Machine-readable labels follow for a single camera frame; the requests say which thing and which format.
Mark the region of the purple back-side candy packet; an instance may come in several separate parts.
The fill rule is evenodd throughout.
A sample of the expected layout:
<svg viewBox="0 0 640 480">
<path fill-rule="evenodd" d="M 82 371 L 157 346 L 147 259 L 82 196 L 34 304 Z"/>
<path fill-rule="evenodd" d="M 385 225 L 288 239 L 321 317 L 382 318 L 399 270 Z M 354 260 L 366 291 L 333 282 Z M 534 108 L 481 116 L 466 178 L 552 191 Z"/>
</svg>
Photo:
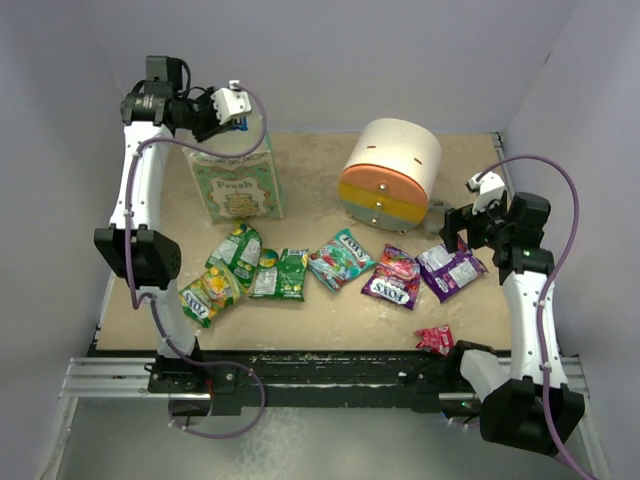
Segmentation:
<svg viewBox="0 0 640 480">
<path fill-rule="evenodd" d="M 416 256 L 415 260 L 422 280 L 440 303 L 444 303 L 488 272 L 484 263 L 464 242 L 461 242 L 458 250 L 453 253 L 450 253 L 444 244 L 436 245 Z"/>
</svg>

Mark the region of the green cake paper bag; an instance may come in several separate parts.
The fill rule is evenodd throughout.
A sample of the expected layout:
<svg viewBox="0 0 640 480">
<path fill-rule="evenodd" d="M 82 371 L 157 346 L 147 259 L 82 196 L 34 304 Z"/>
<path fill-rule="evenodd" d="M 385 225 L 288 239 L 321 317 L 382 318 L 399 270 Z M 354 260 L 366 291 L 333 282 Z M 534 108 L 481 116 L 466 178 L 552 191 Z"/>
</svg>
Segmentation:
<svg viewBox="0 0 640 480">
<path fill-rule="evenodd" d="M 282 188 L 270 138 L 261 136 L 263 116 L 247 117 L 248 130 L 233 130 L 182 149 L 213 224 L 236 219 L 284 217 Z"/>
</svg>

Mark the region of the red candy packet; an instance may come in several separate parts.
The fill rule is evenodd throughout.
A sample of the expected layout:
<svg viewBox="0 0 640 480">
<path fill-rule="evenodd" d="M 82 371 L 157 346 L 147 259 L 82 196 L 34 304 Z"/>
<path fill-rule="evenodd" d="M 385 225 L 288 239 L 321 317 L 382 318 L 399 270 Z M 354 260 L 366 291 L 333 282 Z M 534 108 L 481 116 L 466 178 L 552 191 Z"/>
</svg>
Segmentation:
<svg viewBox="0 0 640 480">
<path fill-rule="evenodd" d="M 454 340 L 449 325 L 419 329 L 414 332 L 419 338 L 417 349 L 429 353 L 447 356 L 454 347 Z"/>
</svg>

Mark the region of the blue M&M's packet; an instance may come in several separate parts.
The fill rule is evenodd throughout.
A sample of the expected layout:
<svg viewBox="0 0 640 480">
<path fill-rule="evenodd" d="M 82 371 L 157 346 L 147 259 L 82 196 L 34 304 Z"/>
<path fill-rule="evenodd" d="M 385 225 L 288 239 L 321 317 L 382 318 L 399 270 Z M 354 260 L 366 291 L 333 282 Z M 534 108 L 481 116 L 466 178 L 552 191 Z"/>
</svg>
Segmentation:
<svg viewBox="0 0 640 480">
<path fill-rule="evenodd" d="M 235 119 L 233 122 L 233 128 L 239 131 L 247 131 L 248 130 L 247 118 L 243 117 L 243 118 Z"/>
</svg>

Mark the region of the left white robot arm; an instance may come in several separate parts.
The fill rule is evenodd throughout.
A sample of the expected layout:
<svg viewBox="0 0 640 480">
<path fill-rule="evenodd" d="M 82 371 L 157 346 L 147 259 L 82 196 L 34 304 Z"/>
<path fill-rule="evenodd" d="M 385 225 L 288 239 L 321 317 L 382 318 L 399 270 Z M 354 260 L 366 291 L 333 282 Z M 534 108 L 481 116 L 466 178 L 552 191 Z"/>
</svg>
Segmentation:
<svg viewBox="0 0 640 480">
<path fill-rule="evenodd" d="M 125 154 L 116 204 L 94 244 L 112 272 L 126 281 L 133 308 L 149 310 L 157 336 L 146 369 L 150 390 L 213 392 L 214 370 L 204 364 L 182 310 L 179 245 L 162 232 L 161 189 L 175 133 L 211 136 L 220 126 L 211 100 L 192 99 L 191 72 L 179 58 L 150 55 L 145 76 L 120 104 Z"/>
</svg>

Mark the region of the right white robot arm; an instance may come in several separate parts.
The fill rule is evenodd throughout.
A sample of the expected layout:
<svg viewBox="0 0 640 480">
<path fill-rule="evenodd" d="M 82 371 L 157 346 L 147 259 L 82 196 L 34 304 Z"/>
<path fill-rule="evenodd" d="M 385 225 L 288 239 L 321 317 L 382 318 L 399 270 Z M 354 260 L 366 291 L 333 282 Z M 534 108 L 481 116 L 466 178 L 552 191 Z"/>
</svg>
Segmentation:
<svg viewBox="0 0 640 480">
<path fill-rule="evenodd" d="M 445 366 L 446 383 L 471 387 L 479 398 L 484 440 L 550 457 L 559 453 L 585 412 L 569 387 L 553 318 L 553 254 L 542 248 L 550 203 L 537 195 L 501 196 L 482 211 L 448 209 L 440 236 L 453 249 L 459 232 L 471 248 L 490 248 L 511 321 L 511 360 L 503 368 L 493 350 L 460 342 Z"/>
</svg>

